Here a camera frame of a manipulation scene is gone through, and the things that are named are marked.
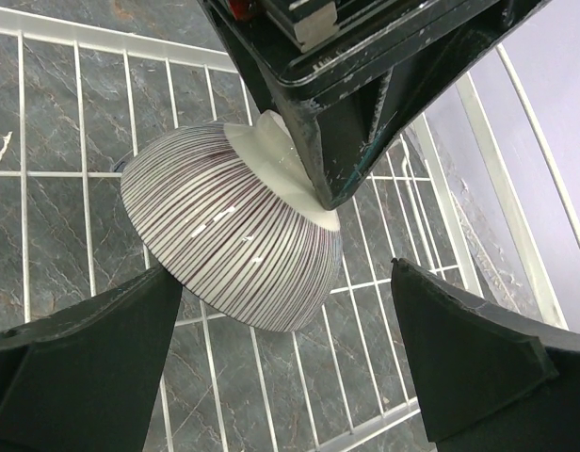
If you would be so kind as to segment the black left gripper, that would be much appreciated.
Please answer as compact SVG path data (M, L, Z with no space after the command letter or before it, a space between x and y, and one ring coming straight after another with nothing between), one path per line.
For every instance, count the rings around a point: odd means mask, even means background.
M381 154L418 114L546 4L202 1L200 5L259 110L282 116L316 197L325 209L333 210L356 192ZM325 110L312 99L294 97L289 89L333 84L379 57L398 63Z

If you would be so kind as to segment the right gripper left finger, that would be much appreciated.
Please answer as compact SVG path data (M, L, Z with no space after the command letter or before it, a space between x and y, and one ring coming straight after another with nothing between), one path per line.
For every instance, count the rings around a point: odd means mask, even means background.
M0 451L140 451L182 295L161 266L0 331Z

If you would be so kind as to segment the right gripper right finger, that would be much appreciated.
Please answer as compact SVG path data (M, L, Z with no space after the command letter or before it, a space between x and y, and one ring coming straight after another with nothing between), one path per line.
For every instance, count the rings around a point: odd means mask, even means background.
M580 451L580 334L395 259L392 297L440 451Z

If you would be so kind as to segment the grey striped bowl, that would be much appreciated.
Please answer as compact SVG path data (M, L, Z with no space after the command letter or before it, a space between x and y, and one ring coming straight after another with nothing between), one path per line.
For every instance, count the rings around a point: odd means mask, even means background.
M276 112L167 132L124 166L121 200L159 264L253 328L302 329L337 279L338 215L321 205Z

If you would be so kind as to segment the white wire dish rack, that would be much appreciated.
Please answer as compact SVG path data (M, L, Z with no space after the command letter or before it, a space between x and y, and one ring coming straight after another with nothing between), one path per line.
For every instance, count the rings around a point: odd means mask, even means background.
M123 212L127 155L177 125L258 110L194 1L4 8L201 49L93 50L0 26L0 330L151 262ZM580 1L550 6L474 66L339 211L344 267L314 322L256 331L184 294L147 451L428 451L390 261L580 332Z

